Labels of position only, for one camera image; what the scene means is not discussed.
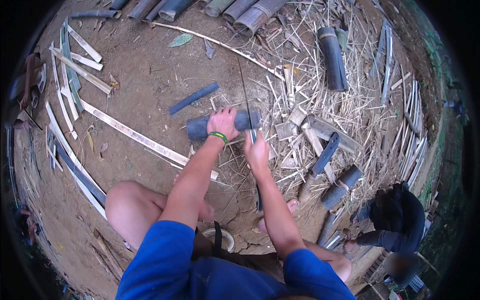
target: hand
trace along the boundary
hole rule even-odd
[[[266,175],[270,175],[270,168],[268,167],[268,152],[270,151],[270,146],[268,142],[264,140],[260,131],[257,131],[257,140],[254,144],[252,144],[250,131],[245,131],[243,151],[245,153],[245,159],[252,170],[252,174],[257,180],[264,178]]]
[[[23,96],[22,100],[20,101],[20,111],[28,107],[28,98],[28,94]]]
[[[240,134],[233,124],[236,115],[237,109],[230,109],[230,105],[225,106],[225,109],[212,112],[207,123],[207,133],[213,131],[222,133],[229,141],[236,138]]]
[[[347,251],[347,252],[353,252],[353,251],[355,251],[357,248],[358,248],[358,244],[357,244],[357,241],[356,241],[356,240],[347,240],[347,241],[343,244],[343,250],[345,250],[345,251]]]

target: brown shorts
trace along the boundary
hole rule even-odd
[[[268,254],[238,254],[229,253],[225,249],[220,249],[219,255],[215,256],[214,244],[201,232],[197,232],[193,239],[192,260],[205,256],[217,257],[250,269],[265,272],[276,280],[285,283],[282,264],[276,252]]]

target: black strap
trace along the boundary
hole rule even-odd
[[[214,221],[215,224],[215,244],[213,246],[213,256],[221,258],[222,256],[222,229],[220,229],[220,224],[217,221]]]

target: bare foot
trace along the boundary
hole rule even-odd
[[[296,199],[290,199],[287,202],[287,206],[288,206],[288,209],[290,210],[290,212],[293,214],[293,212],[295,211],[295,208],[297,208],[297,200]],[[257,228],[261,232],[268,234],[267,227],[265,226],[265,218],[262,218],[262,219],[260,219],[260,221],[258,221]]]
[[[180,173],[176,174],[175,177],[173,178],[173,185],[177,183],[177,180],[179,179]],[[213,207],[208,204],[205,199],[203,200],[203,205],[200,206],[200,211],[198,212],[198,220],[199,221],[212,221],[213,220],[213,214],[214,214],[214,209]]]

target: bracelet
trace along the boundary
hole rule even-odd
[[[225,145],[228,143],[227,137],[223,133],[212,131],[208,135],[218,136],[219,138],[222,138],[222,140],[225,142]]]

